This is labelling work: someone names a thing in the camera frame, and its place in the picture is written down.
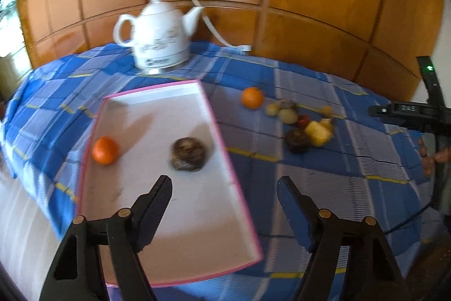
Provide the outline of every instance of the teapot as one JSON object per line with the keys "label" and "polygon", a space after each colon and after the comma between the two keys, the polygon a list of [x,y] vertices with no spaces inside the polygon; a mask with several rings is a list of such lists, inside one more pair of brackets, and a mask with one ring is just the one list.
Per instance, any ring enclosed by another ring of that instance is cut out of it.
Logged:
{"label": "teapot", "polygon": [[[135,65],[141,69],[161,69],[175,66],[189,58],[189,41],[195,33],[203,7],[193,7],[188,13],[169,2],[151,0],[139,16],[119,16],[114,29],[114,42],[130,47]],[[132,24],[130,41],[123,41],[120,29],[125,21]]]}

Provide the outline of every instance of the white wall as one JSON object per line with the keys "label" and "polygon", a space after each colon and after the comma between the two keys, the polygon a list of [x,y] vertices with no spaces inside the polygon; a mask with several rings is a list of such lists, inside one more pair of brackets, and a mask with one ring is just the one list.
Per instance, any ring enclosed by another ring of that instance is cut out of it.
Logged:
{"label": "white wall", "polygon": [[[431,57],[446,105],[451,107],[451,0],[445,0],[441,29]],[[425,84],[421,82],[412,101],[426,102],[427,98]]]}

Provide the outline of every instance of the orange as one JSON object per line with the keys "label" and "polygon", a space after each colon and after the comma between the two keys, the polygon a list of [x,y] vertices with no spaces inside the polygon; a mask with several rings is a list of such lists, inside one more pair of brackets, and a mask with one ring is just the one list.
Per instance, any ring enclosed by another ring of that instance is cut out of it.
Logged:
{"label": "orange", "polygon": [[92,147],[92,158],[99,164],[112,164],[119,158],[119,145],[110,137],[100,137]]}
{"label": "orange", "polygon": [[265,101],[265,95],[257,87],[248,87],[241,94],[241,103],[249,109],[258,109]]}

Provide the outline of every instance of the pink tray rim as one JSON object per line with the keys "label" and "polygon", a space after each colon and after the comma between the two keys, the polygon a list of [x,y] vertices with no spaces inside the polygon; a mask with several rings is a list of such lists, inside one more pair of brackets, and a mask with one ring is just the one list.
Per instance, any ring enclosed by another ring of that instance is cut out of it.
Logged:
{"label": "pink tray rim", "polygon": [[[105,102],[109,99],[112,99],[114,97],[118,97],[118,96],[123,96],[123,95],[128,95],[131,93],[135,93],[135,92],[140,92],[140,91],[147,91],[147,90],[153,90],[153,89],[157,89],[157,88],[164,88],[164,87],[169,87],[172,85],[183,85],[183,84],[189,84],[189,83],[197,83],[199,85],[199,90],[201,92],[202,98],[204,98],[204,100],[207,102],[207,106],[208,106],[208,113],[210,115],[210,118],[212,120],[212,122],[214,123],[214,130],[215,130],[215,134],[217,137],[217,141],[219,143],[220,149],[222,151],[223,156],[225,157],[225,162],[226,162],[226,166],[227,166],[227,171],[229,173],[229,175],[232,178],[233,181],[233,188],[235,190],[236,195],[238,196],[239,199],[239,203],[240,203],[240,207],[241,207],[241,211],[244,214],[244,219],[247,223],[247,227],[250,229],[250,233],[251,233],[251,237],[252,237],[252,241],[253,241],[253,246],[254,246],[254,251],[257,254],[257,259],[249,262],[247,264],[244,264],[242,266],[233,268],[233,269],[229,269],[229,270],[225,270],[219,273],[214,273],[214,274],[210,274],[207,276],[202,276],[202,277],[197,277],[197,278],[190,278],[190,279],[184,279],[178,282],[169,282],[169,283],[158,283],[158,284],[152,284],[152,287],[155,288],[159,288],[159,287],[171,287],[171,286],[178,286],[180,284],[188,284],[188,283],[194,283],[194,282],[200,282],[200,281],[204,281],[207,279],[212,279],[212,278],[216,278],[216,277],[220,277],[220,276],[224,276],[233,272],[237,272],[239,270],[245,269],[247,267],[250,267],[251,265],[254,265],[260,261],[263,260],[263,253],[262,253],[262,249],[260,246],[260,241],[258,240],[258,236],[257,233],[255,231],[255,227],[253,225],[253,221],[251,218],[251,215],[249,213],[249,209],[247,207],[246,204],[246,200],[244,199],[244,195],[243,195],[243,191],[241,190],[241,186],[240,183],[238,181],[238,178],[236,177],[235,174],[235,170],[233,168],[233,165],[230,161],[230,157],[229,154],[227,152],[226,149],[226,145],[224,144],[224,140],[222,139],[222,135],[220,134],[219,131],[219,127],[218,124],[216,122],[216,118],[215,115],[213,114],[213,111],[211,110],[211,105],[210,102],[208,101],[207,95],[205,93],[204,87],[202,86],[202,83],[199,80],[189,80],[189,81],[179,81],[179,82],[170,82],[170,83],[163,83],[160,85],[153,85],[153,86],[148,86],[148,87],[142,87],[142,88],[137,88],[135,90],[129,90],[129,91],[124,91],[124,92],[118,92],[109,96],[106,96],[102,103],[100,104],[97,116],[100,115],[100,113],[102,112],[103,108],[105,107]],[[82,159],[82,164],[81,164],[81,169],[80,169],[80,174],[79,174],[79,178],[80,180],[78,181],[78,188],[77,188],[77,193],[79,193],[78,195],[78,200],[76,202],[75,205],[75,215],[79,215],[80,214],[80,208],[82,207],[82,202],[83,202],[83,185],[85,182],[85,173],[86,173],[86,165],[87,165],[87,161],[89,159],[89,152],[91,151],[91,146],[92,146],[92,133],[94,133],[96,131],[97,128],[97,123],[98,120],[96,119],[96,122],[94,123],[94,126],[91,130],[91,134],[89,135],[89,139],[87,141],[87,145],[85,148],[85,152],[83,155],[83,159]]]}

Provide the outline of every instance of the blue plaid tablecloth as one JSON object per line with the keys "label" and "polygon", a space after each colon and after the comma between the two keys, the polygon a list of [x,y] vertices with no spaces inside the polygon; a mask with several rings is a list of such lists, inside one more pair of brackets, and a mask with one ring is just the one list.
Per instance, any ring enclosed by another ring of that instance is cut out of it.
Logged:
{"label": "blue plaid tablecloth", "polygon": [[[52,61],[32,72],[8,104],[0,132],[6,163],[51,221],[58,237],[69,226],[77,200],[80,162],[102,99],[112,93],[172,81],[200,79],[210,100],[259,234],[264,260],[220,278],[159,289],[161,300],[289,300],[309,254],[299,246],[276,199],[275,182],[289,175],[319,208],[360,221],[376,217],[387,230],[429,199],[418,154],[417,132],[368,117],[370,105],[387,100],[355,83],[294,64],[241,55],[212,43],[194,42],[187,66],[143,76],[128,49],[115,44]],[[301,155],[287,151],[289,127],[240,102],[243,89],[260,88],[266,102],[295,101],[299,112],[319,120],[333,108],[335,136]],[[405,274],[420,240],[439,218],[421,218],[387,237]],[[339,294],[348,249],[341,249],[331,298]]]}

